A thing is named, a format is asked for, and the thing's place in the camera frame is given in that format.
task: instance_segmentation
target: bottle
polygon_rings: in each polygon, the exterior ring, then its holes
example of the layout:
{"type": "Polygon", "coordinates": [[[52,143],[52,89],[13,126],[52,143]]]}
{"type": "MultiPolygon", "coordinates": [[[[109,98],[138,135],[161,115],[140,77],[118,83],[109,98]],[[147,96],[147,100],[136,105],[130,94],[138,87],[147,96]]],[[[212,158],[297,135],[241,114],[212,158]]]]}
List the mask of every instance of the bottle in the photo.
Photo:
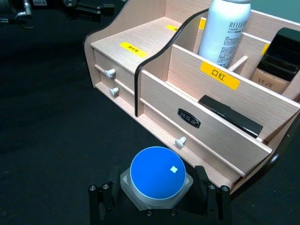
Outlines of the bottle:
{"type": "Polygon", "coordinates": [[[228,68],[251,13],[251,0],[214,0],[198,55],[228,68]]]}

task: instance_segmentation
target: label sticker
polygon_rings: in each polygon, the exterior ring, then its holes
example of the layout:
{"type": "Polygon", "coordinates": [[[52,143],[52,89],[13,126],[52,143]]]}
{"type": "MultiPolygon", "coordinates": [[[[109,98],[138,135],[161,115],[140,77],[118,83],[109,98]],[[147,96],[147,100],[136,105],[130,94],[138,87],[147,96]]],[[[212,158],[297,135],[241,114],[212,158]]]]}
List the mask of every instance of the label sticker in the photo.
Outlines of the label sticker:
{"type": "Polygon", "coordinates": [[[120,44],[120,46],[141,58],[144,58],[148,55],[146,52],[142,51],[141,49],[135,47],[134,45],[128,42],[123,42],[120,44]]]}
{"type": "Polygon", "coordinates": [[[196,119],[195,116],[191,115],[187,111],[183,109],[178,109],[177,115],[179,115],[180,118],[182,118],[185,122],[192,125],[195,128],[199,128],[201,122],[196,119]]]}
{"type": "Polygon", "coordinates": [[[270,46],[269,43],[266,43],[266,44],[264,45],[264,47],[263,47],[263,49],[262,49],[262,52],[261,52],[262,55],[264,55],[264,54],[267,52],[269,46],[270,46]]]}
{"type": "Polygon", "coordinates": [[[33,0],[35,6],[47,6],[46,0],[33,0]]]}
{"type": "Polygon", "coordinates": [[[223,70],[218,69],[207,62],[202,62],[200,70],[232,90],[237,90],[238,86],[240,85],[240,81],[238,79],[230,76],[228,73],[225,73],[223,70]]]}
{"type": "Polygon", "coordinates": [[[168,28],[169,30],[172,30],[172,31],[178,31],[178,28],[177,27],[174,27],[172,25],[167,25],[166,28],[168,28]]]}
{"type": "Polygon", "coordinates": [[[199,23],[199,29],[204,30],[206,24],[206,18],[201,17],[200,23],[199,23]]]}

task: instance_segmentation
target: wooden shelf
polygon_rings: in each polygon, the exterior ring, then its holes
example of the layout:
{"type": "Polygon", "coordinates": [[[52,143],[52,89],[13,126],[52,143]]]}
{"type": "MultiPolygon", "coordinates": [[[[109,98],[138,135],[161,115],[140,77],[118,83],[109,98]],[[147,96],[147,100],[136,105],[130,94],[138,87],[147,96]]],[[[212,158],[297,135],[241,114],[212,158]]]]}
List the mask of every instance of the wooden shelf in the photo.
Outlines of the wooden shelf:
{"type": "Polygon", "coordinates": [[[145,113],[140,117],[135,117],[135,109],[131,106],[127,100],[121,97],[112,97],[109,94],[109,88],[99,82],[95,85],[95,87],[100,90],[103,94],[105,94],[110,100],[113,100],[114,103],[120,107],[123,111],[125,111],[129,116],[131,116],[134,120],[140,123],[145,129],[147,129],[150,133],[152,133],[157,139],[159,139],[162,143],[164,143],[169,148],[173,149],[178,155],[180,155],[184,160],[189,162],[193,167],[196,165],[202,165],[205,168],[205,171],[212,183],[217,185],[218,187],[222,185],[227,185],[228,187],[233,187],[233,182],[222,175],[219,171],[217,171],[213,166],[209,165],[199,156],[197,156],[193,151],[189,148],[184,147],[182,149],[178,149],[174,147],[175,137],[165,131],[163,127],[153,121],[149,116],[145,113]]]}
{"type": "Polygon", "coordinates": [[[161,50],[175,34],[174,30],[166,28],[168,25],[178,28],[181,26],[181,23],[167,17],[161,17],[157,20],[93,42],[91,46],[117,62],[129,72],[134,73],[141,62],[161,50]],[[128,42],[143,50],[147,53],[147,56],[141,58],[132,54],[120,46],[123,42],[128,42]]]}

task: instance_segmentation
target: blue ball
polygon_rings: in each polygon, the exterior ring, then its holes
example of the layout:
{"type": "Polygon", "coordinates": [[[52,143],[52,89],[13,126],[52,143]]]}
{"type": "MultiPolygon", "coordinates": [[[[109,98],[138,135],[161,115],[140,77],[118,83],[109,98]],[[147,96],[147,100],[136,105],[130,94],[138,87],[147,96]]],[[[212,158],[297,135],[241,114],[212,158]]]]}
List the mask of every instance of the blue ball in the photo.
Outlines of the blue ball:
{"type": "Polygon", "coordinates": [[[139,152],[133,159],[130,178],[143,196],[164,200],[174,197],[183,188],[186,169],[181,158],[172,150],[150,147],[139,152]]]}

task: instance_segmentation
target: light wood panel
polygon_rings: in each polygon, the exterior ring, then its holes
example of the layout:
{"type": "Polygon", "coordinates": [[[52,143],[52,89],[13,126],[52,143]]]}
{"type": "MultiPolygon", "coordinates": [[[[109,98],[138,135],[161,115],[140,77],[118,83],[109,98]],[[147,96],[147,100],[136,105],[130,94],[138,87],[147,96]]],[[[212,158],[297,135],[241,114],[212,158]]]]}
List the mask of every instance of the light wood panel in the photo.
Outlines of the light wood panel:
{"type": "Polygon", "coordinates": [[[248,60],[248,56],[244,55],[240,58],[236,63],[234,63],[231,67],[228,68],[229,71],[235,72],[236,74],[240,74],[248,60]]]}
{"type": "Polygon", "coordinates": [[[92,42],[163,16],[165,16],[165,0],[130,0],[108,27],[88,35],[84,41],[84,52],[93,85],[100,82],[100,77],[95,69],[95,55],[90,46],[92,42]]]}
{"type": "Polygon", "coordinates": [[[209,165],[213,165],[215,169],[217,169],[221,174],[227,177],[230,181],[235,182],[241,176],[245,176],[241,170],[230,164],[224,158],[220,157],[214,151],[210,149],[206,149],[202,142],[193,137],[186,130],[182,129],[172,120],[163,115],[160,111],[153,108],[147,102],[145,102],[142,98],[140,99],[143,104],[145,104],[144,113],[152,119],[154,122],[159,124],[164,128],[166,132],[171,134],[173,137],[181,138],[185,136],[187,138],[184,146],[191,149],[196,155],[198,155],[201,159],[207,162],[209,165]]]}
{"type": "Polygon", "coordinates": [[[269,147],[145,70],[141,98],[245,174],[271,153],[269,147]],[[182,120],[177,115],[179,108],[195,116],[201,122],[200,128],[182,120]]]}
{"type": "MultiPolygon", "coordinates": [[[[295,114],[286,124],[285,126],[277,133],[275,137],[272,138],[272,140],[268,143],[268,146],[272,149],[276,149],[278,145],[280,144],[281,140],[285,136],[288,128],[291,126],[291,124],[295,121],[297,118],[299,112],[295,114]]],[[[240,188],[245,182],[247,182],[254,174],[256,174],[270,159],[274,156],[275,151],[273,151],[268,157],[266,157],[247,177],[241,179],[239,182],[237,182],[234,186],[234,188],[231,190],[231,193],[236,191],[238,188],[240,188]]]]}
{"type": "MultiPolygon", "coordinates": [[[[215,155],[213,155],[211,152],[205,149],[198,142],[194,141],[189,136],[187,136],[186,133],[180,131],[176,126],[174,126],[164,117],[157,114],[150,107],[145,105],[144,113],[146,114],[147,117],[149,117],[156,124],[159,124],[160,127],[162,127],[165,130],[165,132],[169,133],[174,138],[178,139],[182,136],[186,136],[187,142],[185,143],[184,146],[190,149],[192,152],[194,152],[198,157],[200,157],[207,164],[212,165],[219,173],[221,173],[223,176],[228,178],[232,183],[234,183],[237,179],[241,177],[241,174],[234,171],[229,165],[224,163],[219,158],[215,157],[215,155]]],[[[175,145],[175,143],[173,143],[172,148],[180,150],[175,145]]]]}
{"type": "Polygon", "coordinates": [[[128,92],[128,87],[124,85],[122,82],[118,81],[117,79],[112,80],[108,79],[104,73],[99,72],[99,75],[101,76],[101,83],[107,87],[107,93],[105,95],[110,95],[109,89],[112,88],[119,88],[119,95],[118,97],[126,100],[128,104],[130,104],[132,107],[135,106],[135,99],[134,99],[134,93],[133,92],[128,92]]]}
{"type": "Polygon", "coordinates": [[[162,17],[93,42],[91,45],[133,74],[141,62],[161,50],[175,34],[173,30],[166,28],[167,25],[180,27],[181,24],[167,17],[162,17]],[[128,42],[141,49],[147,53],[147,56],[141,58],[124,49],[120,46],[123,42],[128,42]]]}
{"type": "Polygon", "coordinates": [[[300,71],[296,74],[282,95],[294,101],[300,100],[300,71]]]}
{"type": "MultiPolygon", "coordinates": [[[[167,0],[165,16],[180,23],[196,12],[209,8],[213,0],[167,0]]],[[[271,41],[283,27],[300,30],[300,24],[266,13],[251,10],[244,32],[271,41]]]]}
{"type": "Polygon", "coordinates": [[[300,108],[299,104],[177,45],[172,48],[168,81],[196,99],[208,95],[261,124],[263,129],[259,137],[264,141],[270,140],[300,108]],[[238,79],[237,90],[201,72],[202,62],[238,79]]]}
{"type": "MultiPolygon", "coordinates": [[[[197,38],[193,52],[198,54],[200,42],[202,39],[203,30],[199,29],[197,33],[197,38]]],[[[270,44],[270,41],[264,40],[259,37],[255,37],[248,33],[243,33],[238,48],[232,58],[229,67],[232,67],[238,60],[242,57],[247,56],[247,63],[245,63],[244,68],[239,71],[238,74],[241,76],[250,79],[254,71],[256,70],[257,65],[262,59],[262,50],[266,44],[270,44]]]]}
{"type": "Polygon", "coordinates": [[[229,179],[227,179],[220,172],[218,172],[213,166],[203,161],[189,148],[183,147],[180,150],[175,148],[174,141],[177,137],[173,137],[172,135],[170,135],[168,132],[165,131],[164,127],[151,120],[146,114],[142,114],[139,117],[135,117],[134,107],[131,106],[127,100],[123,99],[120,96],[112,97],[109,94],[108,87],[105,84],[103,84],[103,82],[97,83],[95,87],[98,90],[100,90],[104,95],[106,95],[111,101],[113,101],[118,107],[125,111],[129,116],[131,116],[134,120],[140,123],[146,130],[153,134],[162,143],[164,143],[170,149],[175,151],[185,161],[189,162],[191,166],[195,167],[196,165],[202,165],[205,168],[205,171],[213,184],[215,184],[218,187],[222,185],[227,185],[229,187],[233,186],[233,183],[229,179]]]}
{"type": "MultiPolygon", "coordinates": [[[[203,15],[205,14],[206,12],[192,19],[184,27],[181,33],[178,34],[178,36],[176,37],[173,43],[176,43],[186,49],[192,50],[197,36],[197,30],[199,27],[200,18],[203,17],[203,15]]],[[[152,74],[154,74],[161,80],[166,81],[168,75],[169,62],[170,62],[171,48],[172,46],[170,45],[167,49],[164,50],[164,52],[160,56],[148,62],[143,67],[143,69],[150,71],[152,74]]],[[[139,88],[137,88],[136,90],[137,99],[140,99],[141,97],[141,88],[140,88],[141,71],[139,72],[139,81],[138,81],[139,88]]],[[[139,116],[143,113],[143,105],[141,104],[140,101],[138,101],[137,109],[138,109],[138,116],[139,116]]]]}
{"type": "Polygon", "coordinates": [[[126,70],[124,67],[117,64],[115,61],[107,58],[103,54],[99,53],[95,50],[95,61],[96,61],[96,69],[101,68],[104,70],[115,69],[116,75],[112,78],[116,78],[123,82],[129,89],[134,90],[134,80],[133,74],[126,70]]]}

